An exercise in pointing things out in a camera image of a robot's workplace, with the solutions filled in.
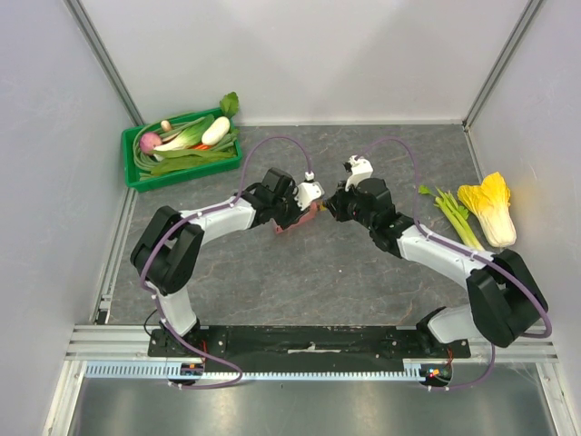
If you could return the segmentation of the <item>pink express box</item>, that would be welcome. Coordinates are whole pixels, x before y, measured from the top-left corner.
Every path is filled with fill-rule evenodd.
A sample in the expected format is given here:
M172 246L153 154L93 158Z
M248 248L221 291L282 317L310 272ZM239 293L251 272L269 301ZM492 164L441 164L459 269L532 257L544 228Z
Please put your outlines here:
M319 204L318 203L312 203L310 205L309 210L302 215L302 217L294 224L291 224L289 227L283 229L281 226L279 226L278 224L274 223L273 224L273 231L275 234L281 234L284 232L287 232L293 228L296 228L300 225L303 225L309 221L311 221L312 219L315 218L315 216L317 215L319 211Z

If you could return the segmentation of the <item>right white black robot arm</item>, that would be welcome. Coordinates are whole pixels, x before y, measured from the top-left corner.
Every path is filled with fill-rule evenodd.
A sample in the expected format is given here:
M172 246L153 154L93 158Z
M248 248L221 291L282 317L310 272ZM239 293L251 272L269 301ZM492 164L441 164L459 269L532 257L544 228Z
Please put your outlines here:
M337 221L365 227L381 251L427 266L467 291L467 304L436 309L419 322L415 343L426 357L439 356L460 339L484 338L506 348L530 336L547 315L547 301L518 253L479 252L415 224L397 212L381 179L340 183L325 205Z

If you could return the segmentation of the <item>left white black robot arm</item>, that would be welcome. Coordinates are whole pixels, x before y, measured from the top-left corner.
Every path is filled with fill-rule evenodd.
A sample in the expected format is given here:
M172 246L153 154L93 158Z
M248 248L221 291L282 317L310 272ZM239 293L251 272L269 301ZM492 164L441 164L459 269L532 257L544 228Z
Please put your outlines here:
M156 211L133 248L130 262L143 288L169 332L168 347L180 357L192 356L199 347L197 315L186 286L201 248L230 233L250 230L270 221L287 229L298 223L320 199L322 190L314 175L295 183L292 176L271 168L228 200L205 209L178 212L169 206Z

